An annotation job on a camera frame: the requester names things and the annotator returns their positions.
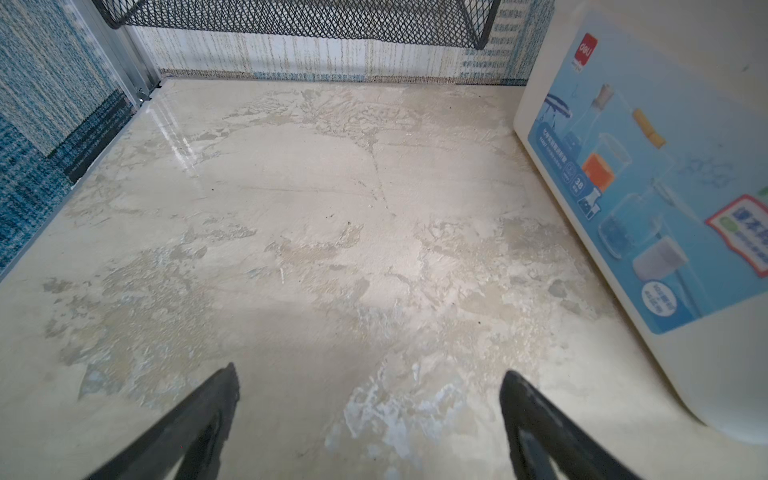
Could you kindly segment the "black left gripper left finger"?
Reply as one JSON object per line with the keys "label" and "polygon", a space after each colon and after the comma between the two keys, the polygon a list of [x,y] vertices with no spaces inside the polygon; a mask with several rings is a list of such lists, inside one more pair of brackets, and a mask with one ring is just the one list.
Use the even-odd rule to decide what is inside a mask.
{"label": "black left gripper left finger", "polygon": [[215,479],[240,399],[233,363],[217,370],[89,479]]}

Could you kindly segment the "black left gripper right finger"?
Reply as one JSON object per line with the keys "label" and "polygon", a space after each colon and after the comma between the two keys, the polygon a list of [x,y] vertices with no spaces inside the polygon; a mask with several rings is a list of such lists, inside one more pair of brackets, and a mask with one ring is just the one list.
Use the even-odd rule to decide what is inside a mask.
{"label": "black left gripper right finger", "polygon": [[518,479],[636,479],[519,372],[505,373],[499,402]]}

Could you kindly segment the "white plastic storage bin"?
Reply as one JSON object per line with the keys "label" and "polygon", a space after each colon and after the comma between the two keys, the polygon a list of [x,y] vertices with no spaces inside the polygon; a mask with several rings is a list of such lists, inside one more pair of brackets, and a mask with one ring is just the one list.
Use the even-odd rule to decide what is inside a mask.
{"label": "white plastic storage bin", "polygon": [[767,441],[767,5],[558,1],[514,129],[688,410]]}

